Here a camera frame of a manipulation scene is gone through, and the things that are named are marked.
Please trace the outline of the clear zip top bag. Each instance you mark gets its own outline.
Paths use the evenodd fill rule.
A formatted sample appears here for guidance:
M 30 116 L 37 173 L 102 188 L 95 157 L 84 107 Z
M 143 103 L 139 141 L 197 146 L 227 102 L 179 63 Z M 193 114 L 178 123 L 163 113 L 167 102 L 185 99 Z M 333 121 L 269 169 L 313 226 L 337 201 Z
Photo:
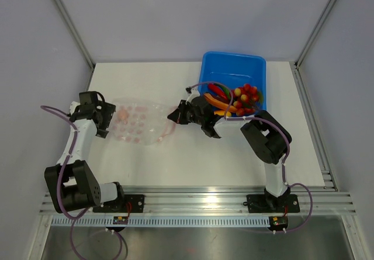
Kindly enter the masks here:
M 116 111 L 109 126 L 109 135 L 117 141 L 132 144 L 151 145 L 170 136 L 176 124 L 167 119 L 176 107 L 150 100 L 116 98 Z M 117 118 L 119 110 L 126 109 L 129 117 L 125 121 Z

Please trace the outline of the orange toy croissant bread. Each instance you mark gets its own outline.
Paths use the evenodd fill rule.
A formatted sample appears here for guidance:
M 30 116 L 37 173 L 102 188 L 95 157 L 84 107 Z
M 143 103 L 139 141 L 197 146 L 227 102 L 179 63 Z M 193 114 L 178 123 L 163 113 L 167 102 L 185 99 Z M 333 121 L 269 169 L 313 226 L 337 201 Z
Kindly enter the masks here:
M 217 100 L 210 93 L 205 93 L 203 96 L 209 104 L 216 108 L 219 108 L 220 110 L 228 109 L 228 111 L 231 113 L 235 113 L 237 111 L 237 108 L 235 108 L 233 105 L 229 106 L 228 103 Z

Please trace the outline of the orange toy fruit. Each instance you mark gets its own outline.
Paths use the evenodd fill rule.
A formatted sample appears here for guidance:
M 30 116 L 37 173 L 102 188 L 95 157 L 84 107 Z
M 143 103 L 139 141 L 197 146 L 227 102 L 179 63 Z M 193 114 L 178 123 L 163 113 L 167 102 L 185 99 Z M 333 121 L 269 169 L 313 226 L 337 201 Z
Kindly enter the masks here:
M 231 117 L 232 116 L 230 111 L 226 112 L 225 110 L 216 110 L 216 111 L 214 111 L 214 114 L 218 115 L 218 116 L 226 116 L 226 117 Z

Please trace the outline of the red toy chili pepper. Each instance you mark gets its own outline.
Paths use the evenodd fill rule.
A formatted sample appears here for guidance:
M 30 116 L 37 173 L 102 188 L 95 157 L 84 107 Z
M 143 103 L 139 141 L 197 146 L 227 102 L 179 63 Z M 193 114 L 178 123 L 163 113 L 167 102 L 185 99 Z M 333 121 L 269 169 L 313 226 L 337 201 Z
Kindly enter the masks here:
M 220 98 L 222 98 L 222 99 L 224 99 L 224 100 L 228 100 L 227 95 L 224 93 L 224 91 L 223 91 L 219 86 L 210 83 L 210 84 L 207 85 L 207 87 L 208 87 L 208 89 L 209 89 L 211 92 L 215 93 L 215 94 L 216 94 L 217 96 L 219 96 Z

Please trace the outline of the green toy chili pepper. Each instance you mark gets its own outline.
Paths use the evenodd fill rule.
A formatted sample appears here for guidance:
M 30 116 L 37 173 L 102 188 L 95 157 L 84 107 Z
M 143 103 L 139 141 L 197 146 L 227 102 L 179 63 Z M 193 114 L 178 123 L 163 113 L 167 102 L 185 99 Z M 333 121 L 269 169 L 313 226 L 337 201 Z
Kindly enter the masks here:
M 225 94 L 225 96 L 228 100 L 231 99 L 232 91 L 230 89 L 228 89 L 226 86 L 220 85 L 220 84 L 216 84 L 216 86 L 218 86 L 223 91 L 223 93 Z

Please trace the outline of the red toy grape bunch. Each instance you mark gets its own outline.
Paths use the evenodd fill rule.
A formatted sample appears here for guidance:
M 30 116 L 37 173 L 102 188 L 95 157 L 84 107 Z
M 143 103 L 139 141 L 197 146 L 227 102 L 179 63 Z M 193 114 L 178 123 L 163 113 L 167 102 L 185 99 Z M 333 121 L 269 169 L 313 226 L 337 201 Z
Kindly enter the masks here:
M 250 84 L 244 84 L 232 90 L 233 106 L 237 109 L 236 116 L 250 116 L 265 108 L 263 93 Z

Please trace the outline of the blue plastic bin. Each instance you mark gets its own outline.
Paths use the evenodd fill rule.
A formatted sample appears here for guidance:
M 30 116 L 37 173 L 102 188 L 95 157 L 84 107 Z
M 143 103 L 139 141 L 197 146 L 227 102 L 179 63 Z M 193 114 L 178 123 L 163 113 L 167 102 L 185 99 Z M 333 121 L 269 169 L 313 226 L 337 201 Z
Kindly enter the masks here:
M 219 82 L 231 91 L 236 88 L 245 88 L 248 85 L 256 87 L 257 100 L 255 108 L 266 109 L 266 61 L 260 56 L 246 54 L 225 53 L 210 51 L 204 54 L 200 71 L 199 82 L 204 82 L 198 88 L 200 94 L 216 93 L 208 88 L 209 82 Z

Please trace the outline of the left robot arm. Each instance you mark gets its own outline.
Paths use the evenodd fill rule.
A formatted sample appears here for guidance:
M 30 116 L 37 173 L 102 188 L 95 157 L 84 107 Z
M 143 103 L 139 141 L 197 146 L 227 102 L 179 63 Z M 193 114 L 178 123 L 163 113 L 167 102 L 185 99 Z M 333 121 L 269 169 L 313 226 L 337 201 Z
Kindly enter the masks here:
M 81 218 L 91 207 L 106 207 L 120 212 L 126 197 L 118 182 L 100 184 L 87 160 L 95 137 L 106 138 L 116 106 L 97 91 L 79 94 L 69 113 L 41 106 L 70 126 L 70 135 L 58 162 L 44 171 L 44 179 L 56 212 L 71 220 Z

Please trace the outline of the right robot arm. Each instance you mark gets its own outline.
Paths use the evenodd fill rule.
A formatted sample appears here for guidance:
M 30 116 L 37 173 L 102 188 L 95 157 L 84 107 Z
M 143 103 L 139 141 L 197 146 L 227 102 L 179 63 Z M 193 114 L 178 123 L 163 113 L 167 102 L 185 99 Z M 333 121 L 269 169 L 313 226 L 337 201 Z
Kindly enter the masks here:
M 167 119 L 176 124 L 194 123 L 211 138 L 244 137 L 254 154 L 264 163 L 264 193 L 247 200 L 249 211 L 281 212 L 289 208 L 290 186 L 286 181 L 285 161 L 290 153 L 290 134 L 266 111 L 250 117 L 218 115 L 203 96 L 181 100 Z

